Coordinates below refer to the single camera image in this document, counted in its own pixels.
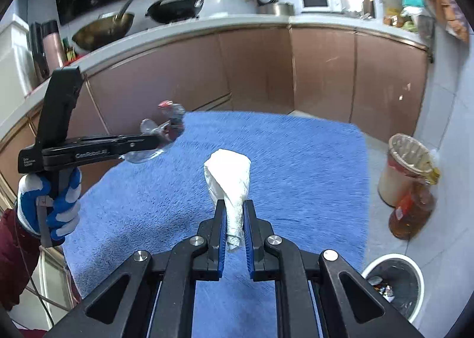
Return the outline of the dark red sleeve forearm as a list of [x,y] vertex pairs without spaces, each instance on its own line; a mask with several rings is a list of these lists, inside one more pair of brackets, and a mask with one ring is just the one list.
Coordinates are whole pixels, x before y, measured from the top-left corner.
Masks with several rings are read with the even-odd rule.
[[10,311],[30,281],[39,260],[39,239],[25,231],[13,210],[1,217],[0,299]]

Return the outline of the blue white gloved left hand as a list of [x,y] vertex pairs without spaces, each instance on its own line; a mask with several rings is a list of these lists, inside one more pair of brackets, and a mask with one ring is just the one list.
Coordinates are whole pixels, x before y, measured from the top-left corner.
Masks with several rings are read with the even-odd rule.
[[40,237],[40,221],[37,207],[45,207],[52,243],[61,244],[71,234],[79,222],[82,174],[79,168],[71,172],[69,183],[55,199],[50,191],[51,183],[37,174],[26,174],[18,183],[17,217],[21,226],[32,235]]

